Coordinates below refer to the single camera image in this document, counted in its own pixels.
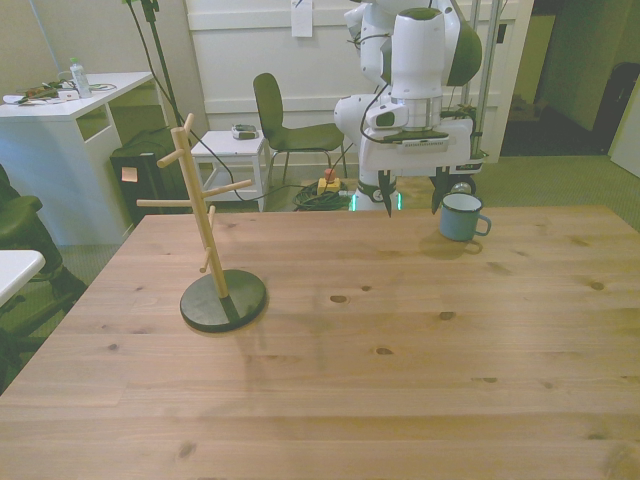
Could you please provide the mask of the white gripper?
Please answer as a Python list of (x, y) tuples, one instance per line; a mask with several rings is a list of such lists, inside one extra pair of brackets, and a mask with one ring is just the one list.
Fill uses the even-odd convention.
[(392, 140), (390, 143), (382, 143), (382, 139), (394, 133), (394, 130), (365, 130), (374, 141), (362, 139), (360, 167), (368, 171), (378, 171), (378, 185), (388, 216), (392, 215), (391, 195), (395, 191), (389, 170), (397, 171), (398, 175), (435, 174), (431, 177), (434, 186), (431, 211), (433, 214), (437, 212), (448, 192), (448, 167), (471, 162), (472, 131), (473, 121), (469, 118), (443, 120), (434, 130), (419, 133), (413, 131), (413, 136), (419, 134), (419, 137), (413, 139), (406, 137), (409, 131), (401, 131), (400, 134), (404, 135), (404, 138)]

